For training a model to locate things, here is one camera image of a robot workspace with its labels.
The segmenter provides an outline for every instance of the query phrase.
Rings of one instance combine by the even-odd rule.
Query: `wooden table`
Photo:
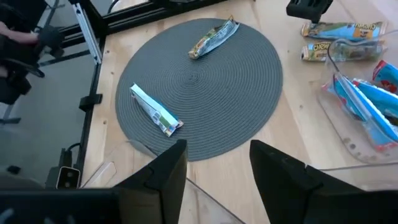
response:
[[[116,7],[122,9],[141,3],[138,1],[121,0]],[[287,3],[288,0],[229,0],[108,36],[97,91],[103,94],[103,101],[94,108],[83,181],[92,175],[106,153],[127,140],[116,118],[114,99],[119,77],[135,52],[150,38],[176,24],[202,17],[226,19],[230,14],[238,22],[263,33],[274,44],[283,66],[284,85],[279,104],[253,139],[319,169],[360,164],[347,152],[317,101],[315,91],[319,88],[323,64],[300,60],[300,50],[306,43],[300,35],[304,20],[287,16]],[[398,20],[391,19],[397,18],[394,15],[397,10],[398,3],[394,0],[335,0],[322,21],[370,23],[389,18],[391,30],[398,27]],[[129,158],[140,163],[143,157],[140,152],[131,151]],[[187,177],[244,222],[269,222],[252,175],[249,141],[221,156],[190,162]]]

